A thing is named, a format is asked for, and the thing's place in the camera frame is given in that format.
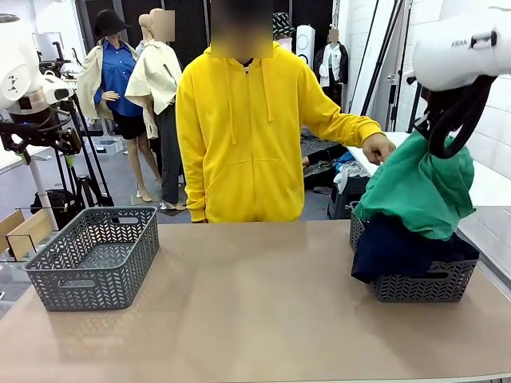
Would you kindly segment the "person's left hand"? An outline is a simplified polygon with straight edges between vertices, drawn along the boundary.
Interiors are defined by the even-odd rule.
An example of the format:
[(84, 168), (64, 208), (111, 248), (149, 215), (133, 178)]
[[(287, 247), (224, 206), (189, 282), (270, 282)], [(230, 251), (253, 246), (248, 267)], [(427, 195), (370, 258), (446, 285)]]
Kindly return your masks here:
[(395, 149), (395, 144), (382, 133), (373, 134), (362, 143), (363, 154), (371, 164), (377, 166), (384, 163)]

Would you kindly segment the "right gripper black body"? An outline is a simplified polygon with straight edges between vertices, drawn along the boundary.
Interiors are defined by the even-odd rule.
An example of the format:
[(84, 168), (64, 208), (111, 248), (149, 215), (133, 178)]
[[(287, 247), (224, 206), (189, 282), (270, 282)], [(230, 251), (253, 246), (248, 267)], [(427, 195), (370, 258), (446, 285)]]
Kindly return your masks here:
[(419, 98), (425, 101), (426, 107), (422, 115), (415, 119), (414, 129), (422, 136), (430, 136), (431, 120), (438, 118), (438, 112), (440, 110), (440, 96), (438, 92), (433, 92), (429, 89), (422, 89)]

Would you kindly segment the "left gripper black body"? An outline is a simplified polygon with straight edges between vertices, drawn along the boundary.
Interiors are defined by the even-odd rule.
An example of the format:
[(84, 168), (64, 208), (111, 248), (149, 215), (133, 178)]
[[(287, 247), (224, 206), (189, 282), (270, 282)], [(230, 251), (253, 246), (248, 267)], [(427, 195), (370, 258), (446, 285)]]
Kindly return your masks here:
[(48, 141), (50, 143), (65, 142), (58, 126), (44, 127), (42, 124), (2, 122), (1, 138), (11, 140), (13, 135), (19, 136), (22, 140)]

